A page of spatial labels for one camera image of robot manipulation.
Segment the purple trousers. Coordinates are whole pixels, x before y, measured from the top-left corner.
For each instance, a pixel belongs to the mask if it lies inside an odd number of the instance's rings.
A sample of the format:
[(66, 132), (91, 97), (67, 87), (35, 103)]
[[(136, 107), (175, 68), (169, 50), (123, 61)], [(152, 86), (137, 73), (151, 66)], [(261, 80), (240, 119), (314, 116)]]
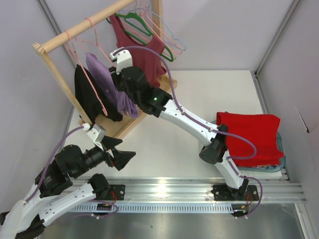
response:
[(93, 53), (89, 52), (86, 53), (86, 64), (98, 87), (117, 111), (136, 119), (139, 116), (138, 107), (125, 92), (116, 89), (109, 69)]

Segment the pink wire hanger with trousers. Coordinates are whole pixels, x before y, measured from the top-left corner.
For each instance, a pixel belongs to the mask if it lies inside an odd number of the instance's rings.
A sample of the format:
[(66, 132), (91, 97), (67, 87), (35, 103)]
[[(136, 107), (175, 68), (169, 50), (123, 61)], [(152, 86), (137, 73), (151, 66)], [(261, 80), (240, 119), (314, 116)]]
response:
[(89, 18), (89, 17), (86, 17), (85, 18), (86, 20), (88, 20), (91, 24), (91, 27), (93, 28), (94, 30), (94, 35), (95, 35), (95, 42), (90, 42), (90, 41), (86, 41), (86, 40), (82, 40), (83, 43), (86, 43), (86, 44), (89, 44), (89, 45), (92, 45), (92, 46), (96, 46), (100, 52), (104, 55), (104, 57), (109, 61), (109, 63), (111, 64), (111, 66), (115, 67), (115, 64), (113, 63), (113, 61), (110, 59), (110, 57), (104, 52), (104, 50), (102, 49), (100, 43), (99, 43), (99, 39), (98, 39), (98, 34), (97, 34), (97, 30), (96, 30), (96, 27), (95, 27), (95, 24), (93, 23), (93, 21)]

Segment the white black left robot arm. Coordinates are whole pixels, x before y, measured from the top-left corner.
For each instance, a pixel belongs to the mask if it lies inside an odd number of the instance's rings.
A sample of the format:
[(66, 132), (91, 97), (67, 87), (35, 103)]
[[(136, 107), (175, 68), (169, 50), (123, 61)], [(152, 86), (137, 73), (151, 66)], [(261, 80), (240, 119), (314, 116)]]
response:
[(9, 212), (0, 215), (2, 239), (34, 239), (52, 222), (69, 210), (91, 200), (107, 200), (111, 185), (103, 174), (94, 174), (83, 185), (64, 197), (60, 194), (73, 185), (72, 179), (82, 176), (101, 163), (122, 170), (136, 155), (115, 147), (122, 140), (104, 137), (83, 152), (77, 145), (68, 145), (55, 155), (47, 169), (36, 177), (27, 196)]

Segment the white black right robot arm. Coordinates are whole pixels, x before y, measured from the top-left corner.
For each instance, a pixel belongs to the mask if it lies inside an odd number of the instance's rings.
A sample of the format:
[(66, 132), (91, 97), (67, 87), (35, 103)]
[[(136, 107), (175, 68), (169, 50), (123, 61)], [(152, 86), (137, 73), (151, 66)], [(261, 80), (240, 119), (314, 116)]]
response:
[(213, 193), (218, 198), (239, 201), (245, 197), (249, 180), (239, 175), (237, 167), (230, 159), (226, 138), (228, 127), (215, 125), (195, 116), (177, 102), (174, 92), (152, 87), (143, 71), (135, 66), (120, 71), (109, 69), (118, 91), (125, 92), (140, 110), (148, 115), (161, 118), (180, 127), (195, 137), (203, 146), (199, 157), (214, 165), (225, 179), (223, 186), (214, 186)]

